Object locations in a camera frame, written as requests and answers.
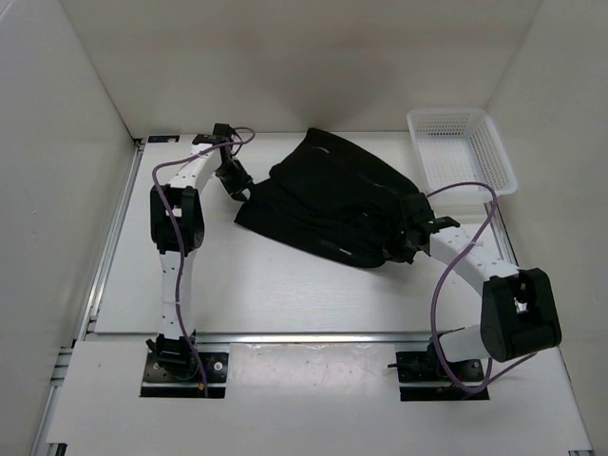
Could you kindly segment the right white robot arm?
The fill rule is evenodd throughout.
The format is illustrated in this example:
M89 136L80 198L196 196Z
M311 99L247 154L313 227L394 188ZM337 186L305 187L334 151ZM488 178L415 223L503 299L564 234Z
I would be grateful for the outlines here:
M427 370L447 380L462 361L481 358L506 362L557 347L562 340L555 298L546 272L521 269L498 258L450 217L438 218L427 197L411 194L399 200L403 228L399 240L446 265L481 298L480 323L438 332L431 324L435 350L427 355Z

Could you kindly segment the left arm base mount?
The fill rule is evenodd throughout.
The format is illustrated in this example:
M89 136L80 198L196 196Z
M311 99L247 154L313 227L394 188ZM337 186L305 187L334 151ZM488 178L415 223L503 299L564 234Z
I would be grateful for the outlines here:
M229 372L229 353L199 351L206 382L197 358L187 342L163 336L147 339L147 355L142 372L143 398L223 399Z

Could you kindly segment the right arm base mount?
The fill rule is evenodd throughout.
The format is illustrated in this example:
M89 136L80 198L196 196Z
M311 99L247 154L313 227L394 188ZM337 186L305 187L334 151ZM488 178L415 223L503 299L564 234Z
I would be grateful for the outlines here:
M424 351L397 351L388 364L397 372L401 402L487 401L488 389L470 393L458 388L445 373L432 346Z

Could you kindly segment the black shorts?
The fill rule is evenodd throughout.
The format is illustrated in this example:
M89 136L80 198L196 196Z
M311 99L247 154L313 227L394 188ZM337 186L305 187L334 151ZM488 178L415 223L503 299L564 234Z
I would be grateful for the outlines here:
M254 184L235 223L297 250L362 269L412 263L403 201L418 187L369 151L311 128Z

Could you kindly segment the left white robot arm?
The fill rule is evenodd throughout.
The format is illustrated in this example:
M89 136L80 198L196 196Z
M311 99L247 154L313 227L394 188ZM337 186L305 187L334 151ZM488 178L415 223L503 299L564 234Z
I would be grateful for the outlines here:
M165 339L180 341L194 333L192 276L205 236L202 190L217 178L232 200L249 198L253 178L238 160L238 152L255 135L248 127L217 123L210 134L195 137L187 157L161 162L151 171L150 235L161 261L159 336Z

